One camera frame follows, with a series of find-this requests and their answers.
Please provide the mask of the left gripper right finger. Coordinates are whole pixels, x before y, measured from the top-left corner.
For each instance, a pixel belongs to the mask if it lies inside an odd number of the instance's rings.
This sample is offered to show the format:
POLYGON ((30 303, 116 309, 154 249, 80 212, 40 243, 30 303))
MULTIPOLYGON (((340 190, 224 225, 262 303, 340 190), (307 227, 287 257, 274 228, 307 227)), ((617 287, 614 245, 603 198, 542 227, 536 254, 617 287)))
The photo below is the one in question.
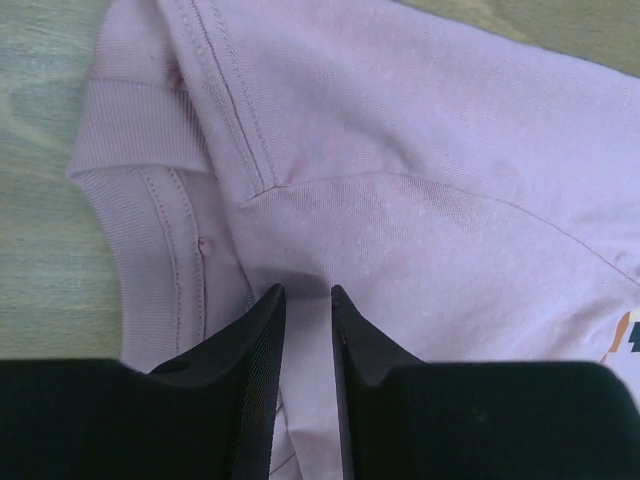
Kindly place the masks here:
POLYGON ((427 363, 331 291, 347 479, 635 479, 639 413, 588 362, 427 363))

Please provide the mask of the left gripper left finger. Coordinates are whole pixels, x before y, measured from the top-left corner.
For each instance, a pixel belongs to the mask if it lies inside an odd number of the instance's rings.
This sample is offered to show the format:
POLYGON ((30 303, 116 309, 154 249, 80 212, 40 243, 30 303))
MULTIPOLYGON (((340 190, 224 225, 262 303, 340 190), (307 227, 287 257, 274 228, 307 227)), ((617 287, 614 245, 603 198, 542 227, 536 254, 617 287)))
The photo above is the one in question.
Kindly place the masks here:
POLYGON ((265 479, 286 321, 282 286, 149 373, 115 360, 1 364, 5 479, 265 479))

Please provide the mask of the pink t shirt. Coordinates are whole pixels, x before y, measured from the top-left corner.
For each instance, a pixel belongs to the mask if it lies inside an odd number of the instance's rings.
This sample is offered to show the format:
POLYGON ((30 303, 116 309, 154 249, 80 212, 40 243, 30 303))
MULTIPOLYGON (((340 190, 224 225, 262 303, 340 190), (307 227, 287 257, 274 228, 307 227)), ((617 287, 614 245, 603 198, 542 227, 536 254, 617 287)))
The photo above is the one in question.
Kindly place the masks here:
POLYGON ((115 1, 70 178, 149 371, 287 295, 275 479, 338 479, 332 286, 430 361, 639 390, 639 81, 392 1, 115 1))

